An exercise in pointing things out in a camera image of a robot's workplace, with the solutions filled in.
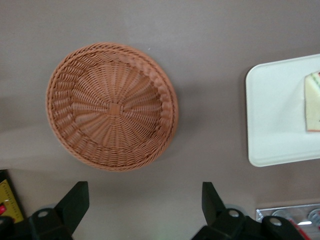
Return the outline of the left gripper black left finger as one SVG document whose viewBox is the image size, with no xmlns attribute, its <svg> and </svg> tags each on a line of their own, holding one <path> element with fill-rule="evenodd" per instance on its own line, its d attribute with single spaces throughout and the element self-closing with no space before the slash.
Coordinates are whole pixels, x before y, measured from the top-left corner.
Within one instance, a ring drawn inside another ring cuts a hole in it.
<svg viewBox="0 0 320 240">
<path fill-rule="evenodd" d="M 90 205 L 89 185 L 77 182 L 53 208 L 42 208 L 28 221 L 33 240 L 71 240 Z"/>
</svg>

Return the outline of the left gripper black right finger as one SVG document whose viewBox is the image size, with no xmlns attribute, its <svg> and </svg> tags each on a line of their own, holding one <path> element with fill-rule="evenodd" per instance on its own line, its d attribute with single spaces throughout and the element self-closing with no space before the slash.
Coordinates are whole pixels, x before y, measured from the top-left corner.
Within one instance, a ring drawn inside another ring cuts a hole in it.
<svg viewBox="0 0 320 240">
<path fill-rule="evenodd" d="M 206 220 L 194 240 L 251 240 L 246 232 L 247 217 L 238 209 L 227 208 L 211 182 L 202 183 L 201 207 Z"/>
</svg>

